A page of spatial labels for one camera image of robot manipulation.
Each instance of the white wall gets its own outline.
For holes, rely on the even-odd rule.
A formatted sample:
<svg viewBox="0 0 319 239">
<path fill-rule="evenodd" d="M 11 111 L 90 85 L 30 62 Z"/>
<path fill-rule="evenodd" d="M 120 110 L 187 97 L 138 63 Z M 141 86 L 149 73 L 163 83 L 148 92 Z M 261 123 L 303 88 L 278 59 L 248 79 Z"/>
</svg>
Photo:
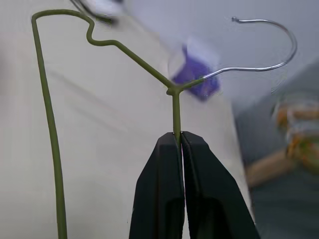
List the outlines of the white wall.
<svg viewBox="0 0 319 239">
<path fill-rule="evenodd" d="M 220 75 L 224 95 L 232 99 L 235 114 L 270 94 L 272 82 L 291 78 L 319 56 L 319 1 L 317 0 L 127 0 L 130 13 L 157 33 L 172 49 L 189 36 L 218 49 L 220 67 L 268 66 L 289 52 L 286 35 L 273 26 L 239 25 L 242 19 L 265 18 L 284 24 L 298 40 L 293 61 L 264 73 Z"/>
</svg>

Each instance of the silver hanger hook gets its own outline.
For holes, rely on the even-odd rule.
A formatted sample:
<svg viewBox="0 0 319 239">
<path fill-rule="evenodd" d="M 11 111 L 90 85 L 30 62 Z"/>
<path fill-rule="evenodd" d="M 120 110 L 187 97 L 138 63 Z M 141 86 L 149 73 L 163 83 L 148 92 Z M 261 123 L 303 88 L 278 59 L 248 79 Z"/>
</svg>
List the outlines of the silver hanger hook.
<svg viewBox="0 0 319 239">
<path fill-rule="evenodd" d="M 282 66 L 286 65 L 295 56 L 296 51 L 297 51 L 297 40 L 296 40 L 296 37 L 294 36 L 294 34 L 291 31 L 289 31 L 285 26 L 283 26 L 283 25 L 281 25 L 281 24 L 279 24 L 279 23 L 277 23 L 275 21 L 264 20 L 264 19 L 239 20 L 236 17 L 232 17 L 231 19 L 232 19 L 232 21 L 235 21 L 237 23 L 267 23 L 267 24 L 271 24 L 271 25 L 275 25 L 275 26 L 279 27 L 280 29 L 282 29 L 288 35 L 288 37 L 289 37 L 289 39 L 290 39 L 290 41 L 292 43 L 292 47 L 291 47 L 289 55 L 281 63 L 273 65 L 273 66 L 269 66 L 269 67 L 259 67 L 259 68 L 227 67 L 227 68 L 223 68 L 223 69 L 220 69 L 218 71 L 209 73 L 209 74 L 201 77 L 200 79 L 197 79 L 197 80 L 194 80 L 194 81 L 191 81 L 189 83 L 184 84 L 182 86 L 183 89 L 190 88 L 190 87 L 192 87 L 194 85 L 197 85 L 197 84 L 203 82 L 204 80 L 206 80 L 206 79 L 208 79 L 208 78 L 210 78 L 212 76 L 216 76 L 216 75 L 218 75 L 220 73 L 223 73 L 223 72 L 226 72 L 226 71 L 255 71 L 255 72 L 271 71 L 271 70 L 274 70 L 274 69 L 277 69 L 279 67 L 282 67 Z"/>
</svg>

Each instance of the blurred object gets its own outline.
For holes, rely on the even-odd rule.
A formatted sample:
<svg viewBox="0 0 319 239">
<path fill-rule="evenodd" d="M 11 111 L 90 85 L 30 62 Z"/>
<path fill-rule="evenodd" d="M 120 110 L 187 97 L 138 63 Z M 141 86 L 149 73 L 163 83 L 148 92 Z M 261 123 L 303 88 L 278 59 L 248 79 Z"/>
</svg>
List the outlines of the blurred object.
<svg viewBox="0 0 319 239">
<path fill-rule="evenodd" d="M 304 121 L 289 129 L 287 156 L 312 173 L 319 173 L 319 121 Z"/>
<path fill-rule="evenodd" d="M 273 118 L 284 132 L 299 120 L 319 119 L 319 98 L 308 93 L 284 95 L 274 107 Z"/>
<path fill-rule="evenodd" d="M 168 61 L 168 73 L 178 85 L 199 79 L 217 69 L 218 55 L 198 39 L 190 38 Z M 188 90 L 202 101 L 220 89 L 217 76 Z"/>
<path fill-rule="evenodd" d="M 286 150 L 282 149 L 264 157 L 246 167 L 246 180 L 249 188 L 259 186 L 271 179 L 277 178 L 294 169 L 296 163 L 286 157 Z"/>
<path fill-rule="evenodd" d="M 123 0 L 71 0 L 76 8 L 84 13 L 103 21 L 117 20 L 123 12 Z"/>
</svg>

